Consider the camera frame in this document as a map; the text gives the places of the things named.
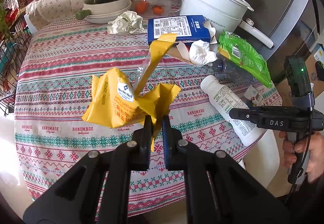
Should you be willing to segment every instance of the green snack bag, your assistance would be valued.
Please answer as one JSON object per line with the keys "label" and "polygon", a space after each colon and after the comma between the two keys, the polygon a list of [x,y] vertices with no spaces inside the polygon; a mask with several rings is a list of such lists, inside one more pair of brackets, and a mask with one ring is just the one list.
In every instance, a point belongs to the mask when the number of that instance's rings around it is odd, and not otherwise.
{"label": "green snack bag", "polygon": [[218,52],[221,55],[251,73],[267,88],[272,87],[267,62],[247,41],[234,33],[224,31],[218,42]]}

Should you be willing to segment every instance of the yellow food wrapper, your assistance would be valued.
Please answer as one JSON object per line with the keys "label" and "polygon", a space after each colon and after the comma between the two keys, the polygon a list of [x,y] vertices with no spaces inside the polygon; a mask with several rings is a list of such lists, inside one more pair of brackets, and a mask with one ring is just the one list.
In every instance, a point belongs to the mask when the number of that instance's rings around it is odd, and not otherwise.
{"label": "yellow food wrapper", "polygon": [[117,68],[110,69],[100,78],[92,78],[92,102],[82,119],[87,122],[104,125],[110,128],[140,122],[144,124],[145,116],[150,115],[155,125],[153,140],[162,128],[162,118],[169,113],[169,106],[180,92],[173,84],[158,84],[145,95],[139,93],[146,85],[147,79],[174,44],[176,34],[161,36],[150,45],[150,59],[142,71],[133,89],[127,76]]}

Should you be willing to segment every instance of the white bowl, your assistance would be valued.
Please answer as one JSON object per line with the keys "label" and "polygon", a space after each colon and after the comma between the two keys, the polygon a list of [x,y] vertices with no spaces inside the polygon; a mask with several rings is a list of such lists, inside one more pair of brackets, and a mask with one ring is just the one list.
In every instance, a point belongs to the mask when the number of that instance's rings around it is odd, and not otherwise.
{"label": "white bowl", "polygon": [[114,2],[103,4],[87,4],[87,0],[83,1],[83,10],[91,10],[92,15],[107,14],[119,11],[128,5],[129,0],[117,0]]}
{"label": "white bowl", "polygon": [[127,6],[122,10],[119,10],[119,11],[116,11],[116,12],[113,12],[113,13],[98,14],[98,15],[88,15],[86,18],[93,18],[93,19],[95,19],[95,18],[106,18],[106,17],[114,16],[115,14],[118,14],[118,13],[120,15],[120,14],[124,13],[125,11],[127,11],[130,8],[131,5],[132,5],[132,1],[128,0]]}
{"label": "white bowl", "polygon": [[93,24],[106,24],[110,21],[114,21],[119,15],[121,15],[122,13],[127,11],[130,7],[131,7],[131,4],[128,7],[126,7],[125,9],[119,11],[118,13],[109,14],[108,16],[101,16],[101,17],[95,17],[95,18],[90,18],[89,16],[87,16],[85,18],[85,20],[87,20],[88,22],[93,23]]}

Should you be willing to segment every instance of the table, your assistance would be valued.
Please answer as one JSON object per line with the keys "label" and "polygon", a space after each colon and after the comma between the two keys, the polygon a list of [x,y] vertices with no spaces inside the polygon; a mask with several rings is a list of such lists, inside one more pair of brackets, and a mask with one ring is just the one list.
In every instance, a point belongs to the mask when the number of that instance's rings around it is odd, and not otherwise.
{"label": "table", "polygon": [[[146,34],[108,35],[105,25],[65,19],[49,24],[33,38],[22,64],[16,94],[16,149],[33,200],[37,199],[89,150],[111,151],[128,141],[139,124],[110,129],[81,117],[91,102],[91,76],[118,67],[132,82],[147,55]],[[202,150],[222,149],[239,161],[245,147],[209,103],[200,82],[211,67],[194,67],[165,56],[145,92],[158,83],[176,83],[181,92],[170,106],[171,126]],[[254,84],[268,105],[281,105],[275,87]],[[247,87],[229,84],[239,97]],[[185,196],[182,171],[168,172],[161,133],[150,169],[133,172],[129,215],[140,214]]]}

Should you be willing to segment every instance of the human hand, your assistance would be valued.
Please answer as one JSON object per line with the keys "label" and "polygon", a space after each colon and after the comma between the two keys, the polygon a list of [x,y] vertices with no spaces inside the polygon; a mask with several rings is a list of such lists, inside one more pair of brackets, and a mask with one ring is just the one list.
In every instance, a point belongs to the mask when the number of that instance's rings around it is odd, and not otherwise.
{"label": "human hand", "polygon": [[[297,156],[293,154],[294,144],[288,141],[286,132],[280,132],[279,137],[284,138],[282,149],[284,151],[285,167],[290,168],[297,161]],[[308,137],[296,143],[295,151],[297,153],[304,153],[307,141]],[[312,183],[324,173],[324,139],[320,132],[315,132],[311,136],[308,150],[310,154],[306,172],[308,182]]]}

